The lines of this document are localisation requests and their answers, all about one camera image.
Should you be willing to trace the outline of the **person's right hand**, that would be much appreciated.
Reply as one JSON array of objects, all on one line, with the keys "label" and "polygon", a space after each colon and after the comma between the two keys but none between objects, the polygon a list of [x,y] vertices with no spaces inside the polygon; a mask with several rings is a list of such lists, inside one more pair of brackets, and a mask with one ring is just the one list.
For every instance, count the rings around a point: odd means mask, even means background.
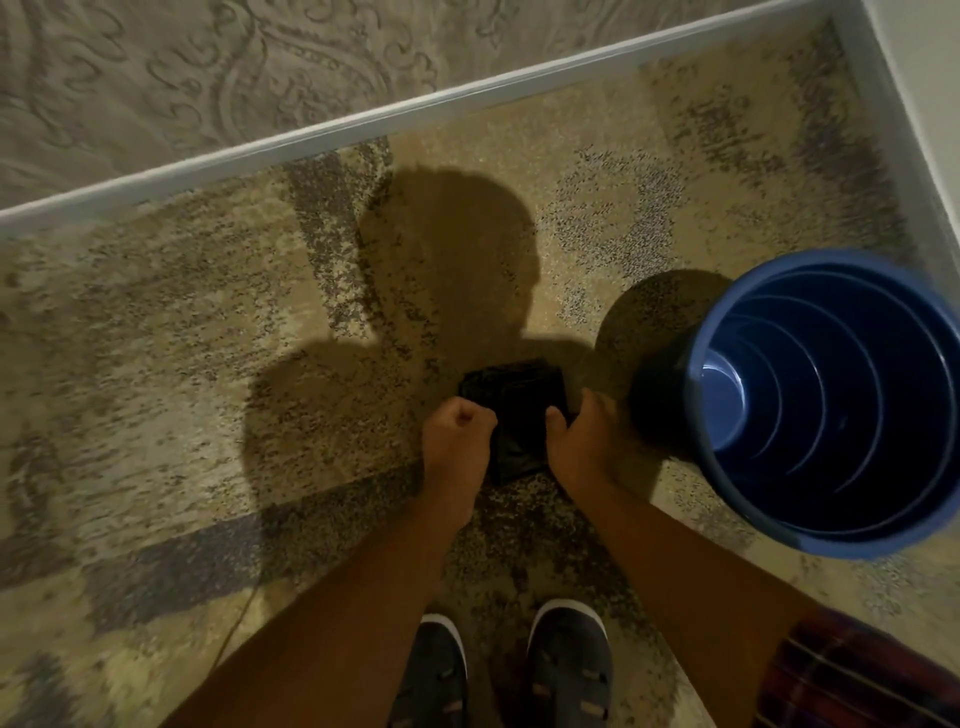
[{"label": "person's right hand", "polygon": [[569,459],[547,466],[570,500],[582,505],[598,488],[613,486],[618,460],[617,406],[606,394],[584,387],[581,407],[568,421],[573,443]]}]

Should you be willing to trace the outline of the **person's left hand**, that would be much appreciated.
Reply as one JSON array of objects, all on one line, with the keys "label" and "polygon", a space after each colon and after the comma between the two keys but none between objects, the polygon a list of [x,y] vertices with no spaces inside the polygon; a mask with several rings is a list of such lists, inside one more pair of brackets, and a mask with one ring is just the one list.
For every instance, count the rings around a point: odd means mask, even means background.
[{"label": "person's left hand", "polygon": [[486,479],[491,452],[444,452],[441,448],[441,405],[422,430],[424,497],[458,528],[469,522],[477,495]]}]

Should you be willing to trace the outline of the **black plastic bag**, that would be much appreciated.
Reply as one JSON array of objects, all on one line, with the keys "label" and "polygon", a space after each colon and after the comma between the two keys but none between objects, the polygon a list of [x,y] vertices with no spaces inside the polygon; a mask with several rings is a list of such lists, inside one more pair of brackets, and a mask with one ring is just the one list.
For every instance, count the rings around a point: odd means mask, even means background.
[{"label": "black plastic bag", "polygon": [[466,373],[461,398],[490,409],[497,418],[490,438],[486,482],[502,487],[547,469],[546,410],[570,415],[563,371],[544,358]]}]

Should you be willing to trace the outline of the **person's left forearm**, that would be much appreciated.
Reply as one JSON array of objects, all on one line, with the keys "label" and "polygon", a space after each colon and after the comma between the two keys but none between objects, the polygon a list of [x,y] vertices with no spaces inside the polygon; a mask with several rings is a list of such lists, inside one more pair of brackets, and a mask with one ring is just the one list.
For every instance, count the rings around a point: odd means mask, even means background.
[{"label": "person's left forearm", "polygon": [[161,728],[385,728],[472,506],[424,492],[239,646]]}]

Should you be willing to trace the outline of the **person's right forearm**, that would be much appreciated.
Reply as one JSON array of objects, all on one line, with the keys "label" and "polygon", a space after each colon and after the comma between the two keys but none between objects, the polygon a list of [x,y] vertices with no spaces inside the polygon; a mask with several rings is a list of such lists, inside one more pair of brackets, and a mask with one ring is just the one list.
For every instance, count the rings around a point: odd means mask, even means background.
[{"label": "person's right forearm", "polygon": [[819,604],[600,473],[563,488],[597,531],[717,728],[748,728],[781,642]]}]

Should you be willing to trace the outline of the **person's right dark shoe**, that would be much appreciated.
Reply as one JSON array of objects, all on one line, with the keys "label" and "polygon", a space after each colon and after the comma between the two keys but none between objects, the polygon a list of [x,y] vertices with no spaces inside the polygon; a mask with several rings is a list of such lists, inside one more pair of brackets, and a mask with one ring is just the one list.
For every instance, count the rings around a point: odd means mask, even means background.
[{"label": "person's right dark shoe", "polygon": [[614,661],[603,620],[569,598],[534,616],[524,675],[524,728],[609,728]]}]

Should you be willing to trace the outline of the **person's dark shoe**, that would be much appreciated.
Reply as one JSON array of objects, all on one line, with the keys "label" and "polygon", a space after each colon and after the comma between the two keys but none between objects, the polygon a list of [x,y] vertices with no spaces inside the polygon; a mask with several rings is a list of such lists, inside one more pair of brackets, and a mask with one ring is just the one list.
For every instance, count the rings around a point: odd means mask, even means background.
[{"label": "person's dark shoe", "polygon": [[569,598],[534,616],[524,675],[524,728],[609,728],[614,661],[603,620]]},{"label": "person's dark shoe", "polygon": [[469,672],[462,637],[440,613],[421,618],[388,728],[468,728]]}]

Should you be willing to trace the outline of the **person's left dark shoe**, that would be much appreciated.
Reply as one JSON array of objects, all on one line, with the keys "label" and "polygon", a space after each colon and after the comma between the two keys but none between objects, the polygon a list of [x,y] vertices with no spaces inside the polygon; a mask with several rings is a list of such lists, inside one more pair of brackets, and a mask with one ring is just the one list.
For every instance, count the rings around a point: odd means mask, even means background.
[{"label": "person's left dark shoe", "polygon": [[440,613],[421,618],[388,728],[468,728],[469,672],[462,637]]}]

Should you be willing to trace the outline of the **blue plastic bucket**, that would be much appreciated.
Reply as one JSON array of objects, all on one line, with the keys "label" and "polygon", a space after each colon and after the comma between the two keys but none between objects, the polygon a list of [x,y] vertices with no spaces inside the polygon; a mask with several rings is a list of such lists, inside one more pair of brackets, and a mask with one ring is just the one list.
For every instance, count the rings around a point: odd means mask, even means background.
[{"label": "blue plastic bucket", "polygon": [[878,255],[743,274],[635,370],[637,431],[799,552],[886,556],[960,513],[960,313]]}]

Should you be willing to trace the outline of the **beige patterned rug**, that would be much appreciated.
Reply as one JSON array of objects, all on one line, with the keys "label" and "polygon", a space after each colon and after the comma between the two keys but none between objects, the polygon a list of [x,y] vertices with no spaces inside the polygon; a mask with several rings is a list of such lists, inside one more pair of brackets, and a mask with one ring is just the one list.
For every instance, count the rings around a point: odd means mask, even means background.
[{"label": "beige patterned rug", "polygon": [[0,248],[0,728],[155,728],[416,491],[462,375],[623,400],[777,256],[956,244],[803,18]]}]

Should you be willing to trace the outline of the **white baseboard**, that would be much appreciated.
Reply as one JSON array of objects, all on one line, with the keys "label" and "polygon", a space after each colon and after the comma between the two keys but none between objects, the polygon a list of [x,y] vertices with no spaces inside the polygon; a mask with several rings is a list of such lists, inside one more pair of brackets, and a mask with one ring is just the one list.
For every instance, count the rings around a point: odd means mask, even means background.
[{"label": "white baseboard", "polygon": [[930,223],[930,238],[960,251],[960,217],[939,187],[922,134],[911,119],[902,88],[897,88],[895,63],[883,43],[864,0],[763,0],[664,30],[655,30],[595,50],[510,70],[413,99],[388,103],[303,129],[285,131],[220,151],[211,151],[146,171],[87,185],[41,200],[0,209],[0,240],[13,240],[42,230],[83,221],[126,205],[163,199],[203,185],[260,169],[334,151],[419,126],[450,121],[497,105],[558,91],[601,78],[616,70],[631,70],[654,60],[668,59],[730,40],[829,15],[841,38],[864,99],[882,115],[878,134],[896,176],[911,176],[914,185],[928,185],[912,202],[908,221],[922,230]]}]

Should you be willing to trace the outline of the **red plaid shirt sleeve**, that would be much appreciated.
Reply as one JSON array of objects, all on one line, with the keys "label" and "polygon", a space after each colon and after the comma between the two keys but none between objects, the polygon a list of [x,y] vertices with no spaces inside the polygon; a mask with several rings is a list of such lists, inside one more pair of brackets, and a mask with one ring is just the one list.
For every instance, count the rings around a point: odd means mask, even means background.
[{"label": "red plaid shirt sleeve", "polygon": [[779,643],[751,728],[960,728],[960,678],[881,630],[819,608]]}]

